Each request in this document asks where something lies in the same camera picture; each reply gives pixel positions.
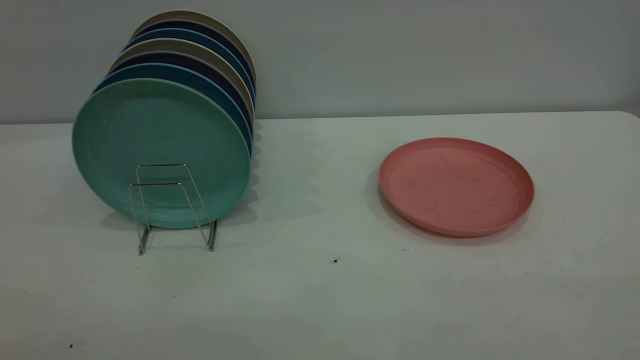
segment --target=dark blue plate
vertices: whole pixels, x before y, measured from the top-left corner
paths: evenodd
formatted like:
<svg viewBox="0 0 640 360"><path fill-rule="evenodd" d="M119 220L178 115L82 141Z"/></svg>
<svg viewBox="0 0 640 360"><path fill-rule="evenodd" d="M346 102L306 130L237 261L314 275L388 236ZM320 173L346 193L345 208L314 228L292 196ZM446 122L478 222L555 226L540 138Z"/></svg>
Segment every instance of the dark blue plate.
<svg viewBox="0 0 640 360"><path fill-rule="evenodd" d="M142 32L140 35L133 38L124 50L136 45L140 42L153 40L157 38L177 38L181 40L186 40L190 42L194 42L198 45L202 45L214 53L220 55L223 59L225 59L229 65L231 65L237 73L240 75L246 86L249 88L251 92L251 98L255 103L255 84L253 80L249 76L249 73L246 68L240 63L240 61L236 58L236 56L229 51L224 45L220 44L218 41L204 35L202 33L188 30L188 29L159 29L153 30L149 32Z"/></svg>
<svg viewBox="0 0 640 360"><path fill-rule="evenodd" d="M240 91L231 83L231 81L220 71L218 71L213 66L208 63L199 60L193 56L189 56L186 54L180 53L171 53L171 52L153 52L153 53L143 53L140 55L133 56L132 58L126 59L122 63L119 63L116 67L111 69L108 76L118 70L124 69L126 67L131 67L134 65L140 65L144 63L163 63L169 65L176 65L180 67L184 67L189 70L193 70L200 75L203 75L207 79L213 81L218 84L222 90L224 90L231 99L239 105L240 110L242 111L245 119L251 119L251 115L249 112L249 104L244 101L244 98L240 94ZM249 123L249 130L253 135L253 124L251 121Z"/></svg>
<svg viewBox="0 0 640 360"><path fill-rule="evenodd" d="M215 29L210 28L209 26L203 25L199 22L188 21L188 20L167 20L167 21L159 21L153 25L147 26L146 28L140 30L136 37L150 33L153 30L160 29L185 29L196 31L203 35L207 35L213 40L222 44L222 46L226 47L231 53L240 61L242 66L246 69L246 71L251 74L252 83L255 84L255 74L252 72L251 67L249 66L249 61L244 57L240 49L233 43L233 41L229 40L225 35L221 34Z"/></svg>
<svg viewBox="0 0 640 360"><path fill-rule="evenodd" d="M214 101L220 106L236 123L240 132L244 137L246 146L249 149L249 155L252 154L252 136L249 130L248 120L242 114L238 105L231 99L220 86L195 71L184 67L162 64L162 63L146 63L126 67L107 76L100 85L93 91L93 94L100 89L105 88L113 83L129 79L162 79L182 84L200 92L206 97Z"/></svg>

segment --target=beige plate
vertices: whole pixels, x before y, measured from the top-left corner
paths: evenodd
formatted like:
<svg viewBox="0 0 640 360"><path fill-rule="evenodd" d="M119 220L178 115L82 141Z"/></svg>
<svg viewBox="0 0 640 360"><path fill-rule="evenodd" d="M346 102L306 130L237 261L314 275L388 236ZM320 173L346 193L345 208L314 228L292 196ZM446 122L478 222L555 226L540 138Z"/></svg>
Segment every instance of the beige plate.
<svg viewBox="0 0 640 360"><path fill-rule="evenodd" d="M244 57L249 61L249 66L253 72L253 75L256 76L255 67L253 66L253 61L251 60L251 55L249 55L249 50L246 49L246 46L242 43L242 40L229 29L226 25L221 23L220 21L213 19L212 17L205 15L203 13L192 12L187 10L173 10L170 12L159 13L149 20L145 21L136 29L133 33L132 39L136 37L136 35L144 28L149 25L153 25L157 22L168 21L168 20L189 20L199 22L203 25L209 26L210 28L219 31L222 35L225 35L229 40L233 41L233 43L238 46L238 49L242 52Z"/></svg>
<svg viewBox="0 0 640 360"><path fill-rule="evenodd" d="M255 108L253 105L253 100L251 98L251 95L249 94L249 89L246 87L246 84L244 83L240 75L236 72L233 66L231 66L226 60L221 58L220 55L194 42L172 38L147 40L128 48L122 54L120 54L116 61L113 62L111 69L113 69L119 63L122 63L126 59L132 58L133 56L142 53L150 53L152 51L171 51L174 53L194 56L195 58L198 58L218 69L218 71L222 72L222 74L228 77L231 83L235 85L236 88L238 88L238 90L240 91L240 95L242 95L242 97L244 98L244 101L249 104L251 123L253 124L253 120L255 118Z"/></svg>

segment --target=teal plate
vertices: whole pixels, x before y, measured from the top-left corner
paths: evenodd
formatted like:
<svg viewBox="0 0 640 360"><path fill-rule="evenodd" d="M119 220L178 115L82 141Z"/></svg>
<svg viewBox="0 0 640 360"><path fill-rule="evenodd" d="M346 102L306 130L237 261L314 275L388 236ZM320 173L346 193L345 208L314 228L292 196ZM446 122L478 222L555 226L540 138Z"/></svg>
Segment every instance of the teal plate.
<svg viewBox="0 0 640 360"><path fill-rule="evenodd" d="M241 200L251 158L234 121L215 102L186 86L130 79L103 88L83 106L73 129L76 164L89 187L116 211L133 217L128 187L138 165L187 164L211 220ZM198 221L208 219L184 167L140 168L143 184L182 183ZM179 186L143 189L149 224L197 226ZM146 222L140 192L132 191L138 221Z"/></svg>

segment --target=wire dish holder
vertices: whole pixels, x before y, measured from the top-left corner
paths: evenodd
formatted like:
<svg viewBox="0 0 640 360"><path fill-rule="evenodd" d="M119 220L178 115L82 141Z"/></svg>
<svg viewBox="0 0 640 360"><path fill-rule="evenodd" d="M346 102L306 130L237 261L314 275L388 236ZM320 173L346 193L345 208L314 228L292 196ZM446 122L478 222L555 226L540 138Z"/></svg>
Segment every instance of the wire dish holder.
<svg viewBox="0 0 640 360"><path fill-rule="evenodd" d="M141 183L140 181L141 168L168 168L168 167L183 167L186 170L187 174L189 174L189 178L191 180L191 183L193 184L193 188L196 190L196 194L198 194L198 200L200 200L202 208L204 209L204 213L207 215L207 219L209 221L209 227L211 228L211 230L209 231L209 237L207 237L204 234L204 230L202 229L203 225L200 224L200 221L198 220L198 216L196 215L196 211L193 208L193 203L191 202L191 199L189 198L189 194L187 193L187 190L182 183L159 183L159 184ZM129 185L128 190L129 190L129 200L131 200L131 209L133 210L133 220L136 222L136 230L138 231L138 239L140 241L140 244L138 246L140 256L144 255L147 250L147 240L153 228L151 225L149 225L147 205L145 204L145 196L142 192L142 189L158 187L158 186L179 186L180 188L182 188L182 192L184 193L184 198L187 200L187 204L189 204L189 208L191 209L193 218L196 220L196 224L198 224L198 229L200 230L200 234L202 235L204 242L207 244L207 248L209 249L209 251L213 251L213 247L216 242L216 233L218 232L218 220L211 221L211 217L209 216L209 212L207 211L207 206L204 204L204 201L202 200L202 196L200 195L200 190L198 190L198 186L196 185L196 182L193 180L193 175L191 174L191 170L189 169L189 166L187 164L138 165L138 167L136 168L136 178L138 179L138 184ZM140 191L140 200L142 201L142 210L144 211L145 221L146 221L146 225L142 224L145 226L144 231L140 230L141 224L138 221L138 216L136 215L136 203L133 201L133 194L132 194L133 188L138 188L138 190Z"/></svg>

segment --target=gray wall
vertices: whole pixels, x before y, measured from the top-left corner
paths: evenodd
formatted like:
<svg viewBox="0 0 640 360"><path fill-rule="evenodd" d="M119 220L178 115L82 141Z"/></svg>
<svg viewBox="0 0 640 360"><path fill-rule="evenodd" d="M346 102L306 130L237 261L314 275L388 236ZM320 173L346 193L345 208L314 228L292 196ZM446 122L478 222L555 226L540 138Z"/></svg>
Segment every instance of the gray wall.
<svg viewBox="0 0 640 360"><path fill-rule="evenodd" d="M260 118L640 99L638 0L0 0L0 121L72 121L137 25L173 8L245 41Z"/></svg>

